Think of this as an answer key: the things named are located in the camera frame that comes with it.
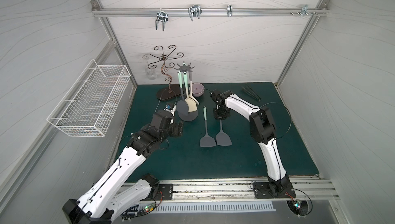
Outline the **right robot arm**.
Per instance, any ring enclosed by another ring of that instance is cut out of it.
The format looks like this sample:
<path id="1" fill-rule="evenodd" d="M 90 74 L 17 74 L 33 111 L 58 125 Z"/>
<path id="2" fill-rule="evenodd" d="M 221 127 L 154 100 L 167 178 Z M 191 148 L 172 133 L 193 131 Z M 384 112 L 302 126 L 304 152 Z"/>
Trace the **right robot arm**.
<path id="1" fill-rule="evenodd" d="M 249 121 L 250 135 L 259 145 L 267 167 L 268 193 L 279 197 L 291 185 L 277 147 L 276 125 L 269 108 L 261 108 L 243 100 L 232 91 L 210 92 L 215 102 L 214 118 L 225 120 L 234 110 Z"/>

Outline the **aluminium top rail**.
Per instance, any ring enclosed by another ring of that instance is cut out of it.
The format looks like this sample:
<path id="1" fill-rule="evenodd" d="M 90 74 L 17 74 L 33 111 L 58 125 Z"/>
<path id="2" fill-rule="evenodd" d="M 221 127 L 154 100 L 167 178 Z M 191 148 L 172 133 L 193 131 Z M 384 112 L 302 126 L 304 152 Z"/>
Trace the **aluminium top rail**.
<path id="1" fill-rule="evenodd" d="M 169 17 L 188 17 L 187 8 L 165 9 L 100 9 L 93 11 L 95 17 L 156 17 L 160 11 L 164 11 Z M 301 8 L 235 8 L 232 17 L 267 17 L 267 16 L 292 16 L 290 12 L 299 12 Z M 326 16 L 329 9 L 309 8 L 311 12 L 317 12 L 318 16 Z M 225 8 L 202 8 L 200 17 L 227 17 Z"/>

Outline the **triangular metal hook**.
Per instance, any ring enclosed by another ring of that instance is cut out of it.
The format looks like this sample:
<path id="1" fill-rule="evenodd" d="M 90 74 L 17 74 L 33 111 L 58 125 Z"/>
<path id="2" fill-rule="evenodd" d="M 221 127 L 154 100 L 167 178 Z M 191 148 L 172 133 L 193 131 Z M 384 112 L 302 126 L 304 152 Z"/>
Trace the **triangular metal hook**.
<path id="1" fill-rule="evenodd" d="M 193 5 L 188 8 L 187 12 L 191 21 L 194 21 L 195 18 L 200 19 L 202 8 L 200 5 Z"/>

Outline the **small metal clip hook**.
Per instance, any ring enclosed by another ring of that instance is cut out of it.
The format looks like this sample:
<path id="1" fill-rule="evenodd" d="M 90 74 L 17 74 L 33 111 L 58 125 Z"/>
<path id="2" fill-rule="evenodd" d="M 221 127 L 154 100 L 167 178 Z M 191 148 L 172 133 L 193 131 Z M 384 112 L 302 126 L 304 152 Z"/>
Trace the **small metal clip hook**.
<path id="1" fill-rule="evenodd" d="M 227 6 L 227 17 L 232 17 L 233 7 L 232 5 Z"/>

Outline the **grey handled beige spatula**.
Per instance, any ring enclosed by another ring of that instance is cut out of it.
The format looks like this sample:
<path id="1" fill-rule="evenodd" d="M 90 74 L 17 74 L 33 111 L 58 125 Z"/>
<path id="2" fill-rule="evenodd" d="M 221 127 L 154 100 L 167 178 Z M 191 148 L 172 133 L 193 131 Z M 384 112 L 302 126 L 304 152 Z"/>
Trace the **grey handled beige spatula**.
<path id="1" fill-rule="evenodd" d="M 190 97 L 191 99 L 193 99 L 197 105 L 199 105 L 198 100 L 193 96 L 193 88 L 192 88 L 192 87 L 193 87 L 193 86 L 192 86 L 192 71 L 189 71 L 188 74 L 189 74 L 189 84 L 190 84 L 190 94 L 189 94 L 189 97 Z"/>

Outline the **green handled grey turner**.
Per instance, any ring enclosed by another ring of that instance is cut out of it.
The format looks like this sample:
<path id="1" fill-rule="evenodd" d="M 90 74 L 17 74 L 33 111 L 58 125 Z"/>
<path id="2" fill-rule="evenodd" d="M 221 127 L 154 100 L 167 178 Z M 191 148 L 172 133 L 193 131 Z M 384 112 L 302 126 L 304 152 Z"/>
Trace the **green handled grey turner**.
<path id="1" fill-rule="evenodd" d="M 216 135 L 216 142 L 218 146 L 232 145 L 230 136 L 223 131 L 222 120 L 220 120 L 220 131 Z"/>

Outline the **bronze swirl mug tree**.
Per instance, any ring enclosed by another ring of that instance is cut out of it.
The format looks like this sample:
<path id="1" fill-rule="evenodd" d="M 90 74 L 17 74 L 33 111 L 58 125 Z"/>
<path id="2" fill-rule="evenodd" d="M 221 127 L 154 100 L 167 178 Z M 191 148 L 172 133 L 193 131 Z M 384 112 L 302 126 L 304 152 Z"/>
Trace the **bronze swirl mug tree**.
<path id="1" fill-rule="evenodd" d="M 155 46 L 154 51 L 161 51 L 161 55 L 156 56 L 156 55 L 148 53 L 148 54 L 150 54 L 150 58 L 155 58 L 155 61 L 149 63 L 149 66 L 151 66 L 151 67 L 156 66 L 156 68 L 157 68 L 157 64 L 161 64 L 160 72 L 165 77 L 165 82 L 168 84 L 167 87 L 158 91 L 157 98 L 159 100 L 170 100 L 172 98 L 177 98 L 180 95 L 180 93 L 177 93 L 175 89 L 172 89 L 171 85 L 172 85 L 173 78 L 168 73 L 168 71 L 175 67 L 175 63 L 173 62 L 173 60 L 183 58 L 184 53 L 178 52 L 176 54 L 176 56 L 172 56 L 172 54 L 177 49 L 177 46 L 176 45 L 169 45 L 168 49 L 171 50 L 171 52 L 168 54 L 165 54 L 165 50 L 164 50 L 163 46 Z"/>

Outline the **black tongs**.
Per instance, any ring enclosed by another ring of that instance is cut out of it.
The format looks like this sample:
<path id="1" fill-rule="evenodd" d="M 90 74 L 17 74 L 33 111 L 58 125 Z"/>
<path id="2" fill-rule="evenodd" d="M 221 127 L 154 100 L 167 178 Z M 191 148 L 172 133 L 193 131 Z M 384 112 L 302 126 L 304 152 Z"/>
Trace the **black tongs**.
<path id="1" fill-rule="evenodd" d="M 254 98 L 256 101 L 261 101 L 261 97 L 252 89 L 249 84 L 245 84 L 244 86 L 242 86 L 242 91 L 250 97 Z"/>

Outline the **double prong metal hook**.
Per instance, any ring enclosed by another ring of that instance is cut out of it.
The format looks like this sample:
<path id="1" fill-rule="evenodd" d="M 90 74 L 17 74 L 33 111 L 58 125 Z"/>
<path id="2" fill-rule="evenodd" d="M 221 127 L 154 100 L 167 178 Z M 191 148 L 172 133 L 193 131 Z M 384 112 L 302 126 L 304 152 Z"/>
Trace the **double prong metal hook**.
<path id="1" fill-rule="evenodd" d="M 166 23 L 168 22 L 169 16 L 166 12 L 160 11 L 156 14 L 155 29 L 159 29 L 159 25 L 162 26 L 162 31 L 165 30 Z"/>

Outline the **lilac ceramic bowl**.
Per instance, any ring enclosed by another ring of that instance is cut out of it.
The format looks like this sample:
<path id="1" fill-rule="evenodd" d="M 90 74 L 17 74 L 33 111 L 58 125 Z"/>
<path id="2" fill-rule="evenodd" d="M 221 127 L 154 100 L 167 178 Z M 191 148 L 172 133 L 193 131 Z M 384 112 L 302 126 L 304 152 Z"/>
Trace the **lilac ceramic bowl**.
<path id="1" fill-rule="evenodd" d="M 204 94 L 205 92 L 205 87 L 201 83 L 192 83 L 192 88 L 193 88 L 193 96 L 194 97 L 200 97 Z"/>

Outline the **clear wine glass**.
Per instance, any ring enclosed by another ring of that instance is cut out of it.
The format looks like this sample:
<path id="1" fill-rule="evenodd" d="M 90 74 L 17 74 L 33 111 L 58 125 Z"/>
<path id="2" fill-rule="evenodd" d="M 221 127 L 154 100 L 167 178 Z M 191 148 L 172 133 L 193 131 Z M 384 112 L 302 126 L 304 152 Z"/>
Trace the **clear wine glass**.
<path id="1" fill-rule="evenodd" d="M 142 59 L 145 60 L 147 65 L 145 68 L 147 78 L 151 81 L 156 80 L 157 79 L 157 74 L 155 71 L 156 66 L 155 67 L 149 66 L 150 54 L 143 55 Z"/>

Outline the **green handled grey spatula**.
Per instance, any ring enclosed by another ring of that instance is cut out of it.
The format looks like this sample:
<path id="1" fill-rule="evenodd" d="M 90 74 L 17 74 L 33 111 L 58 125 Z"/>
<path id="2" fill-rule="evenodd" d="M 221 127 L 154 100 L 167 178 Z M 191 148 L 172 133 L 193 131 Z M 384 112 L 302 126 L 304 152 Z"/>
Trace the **green handled grey spatula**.
<path id="1" fill-rule="evenodd" d="M 203 107 L 203 115 L 205 124 L 205 135 L 200 139 L 200 147 L 215 147 L 217 145 L 215 139 L 208 134 L 206 106 Z"/>

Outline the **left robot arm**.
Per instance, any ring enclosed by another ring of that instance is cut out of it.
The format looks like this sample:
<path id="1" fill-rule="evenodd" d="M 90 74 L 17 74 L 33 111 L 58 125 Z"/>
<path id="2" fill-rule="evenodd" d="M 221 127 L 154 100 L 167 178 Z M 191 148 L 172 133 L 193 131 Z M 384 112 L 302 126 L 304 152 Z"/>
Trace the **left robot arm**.
<path id="1" fill-rule="evenodd" d="M 145 174 L 126 191 L 119 190 L 168 137 L 182 136 L 183 122 L 176 122 L 174 113 L 175 106 L 169 104 L 155 112 L 151 123 L 130 137 L 107 172 L 81 197 L 64 204 L 62 210 L 70 224 L 111 224 L 139 201 L 155 197 L 159 180 L 151 174 Z"/>

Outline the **metal wall hook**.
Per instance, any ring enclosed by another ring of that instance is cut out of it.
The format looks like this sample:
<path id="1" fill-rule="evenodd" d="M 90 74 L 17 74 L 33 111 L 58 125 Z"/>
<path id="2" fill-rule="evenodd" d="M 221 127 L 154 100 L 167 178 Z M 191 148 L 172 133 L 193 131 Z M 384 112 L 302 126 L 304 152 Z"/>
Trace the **metal wall hook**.
<path id="1" fill-rule="evenodd" d="M 304 5 L 304 6 L 301 8 L 301 10 L 300 10 L 299 12 L 296 12 L 296 13 L 290 12 L 290 14 L 291 14 L 292 16 L 298 15 L 299 17 L 304 17 L 304 16 L 317 16 L 317 15 L 318 15 L 317 12 L 314 12 L 314 11 L 311 12 L 311 11 L 309 10 L 309 6 L 308 6 L 308 5 Z"/>

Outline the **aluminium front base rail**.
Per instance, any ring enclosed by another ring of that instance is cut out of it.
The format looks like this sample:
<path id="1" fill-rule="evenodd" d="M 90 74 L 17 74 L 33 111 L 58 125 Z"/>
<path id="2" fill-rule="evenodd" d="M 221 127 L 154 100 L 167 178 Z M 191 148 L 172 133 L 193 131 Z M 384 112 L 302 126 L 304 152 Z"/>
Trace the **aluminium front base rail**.
<path id="1" fill-rule="evenodd" d="M 258 201 L 291 200 L 293 196 L 300 200 L 339 200 L 332 181 L 317 176 L 291 176 L 292 186 L 278 197 L 273 197 L 266 190 L 255 190 L 254 184 L 268 182 L 267 178 L 215 178 L 162 180 L 161 184 L 172 184 L 173 202 L 220 202 L 220 201 Z"/>

